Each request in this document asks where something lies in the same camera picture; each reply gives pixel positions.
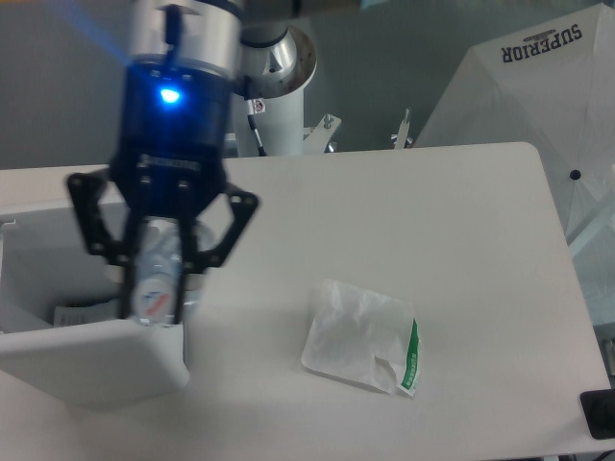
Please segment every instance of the white table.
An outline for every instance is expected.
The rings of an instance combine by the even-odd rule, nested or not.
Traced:
[[[1,375],[3,459],[470,461],[615,448],[582,416],[578,395],[608,380],[529,145],[228,169],[262,208],[211,272],[189,325],[186,391],[94,410]],[[0,206],[62,198],[73,170],[0,172]],[[302,368],[322,278],[415,303],[424,353],[413,400]]]

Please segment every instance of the plastic bag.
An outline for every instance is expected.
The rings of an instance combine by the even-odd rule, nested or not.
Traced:
[[[336,280],[323,284],[303,364],[314,372],[413,396],[419,377],[414,308]]]

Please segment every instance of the white box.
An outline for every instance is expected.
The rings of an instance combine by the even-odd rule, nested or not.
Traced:
[[[104,205],[111,231],[123,204]],[[67,201],[0,210],[0,370],[58,399],[122,402],[177,391],[189,373],[184,328],[113,320],[52,328],[56,305],[118,293],[102,257],[88,255]]]

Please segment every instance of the plastic bottle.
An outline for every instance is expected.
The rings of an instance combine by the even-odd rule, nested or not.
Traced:
[[[213,232],[201,223],[196,230],[199,250],[213,247]],[[151,221],[143,250],[136,261],[132,297],[133,314],[141,324],[173,325],[176,287],[181,271],[182,252],[177,226],[164,220]],[[201,298],[199,284],[190,286],[190,282],[189,278],[188,290],[184,294],[184,318],[196,310]]]

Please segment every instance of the gray wall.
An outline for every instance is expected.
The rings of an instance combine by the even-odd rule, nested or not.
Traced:
[[[319,52],[306,123],[382,149],[405,107],[427,121],[467,48],[596,0],[391,0],[300,21]],[[130,0],[0,4],[0,168],[104,163],[116,144]]]

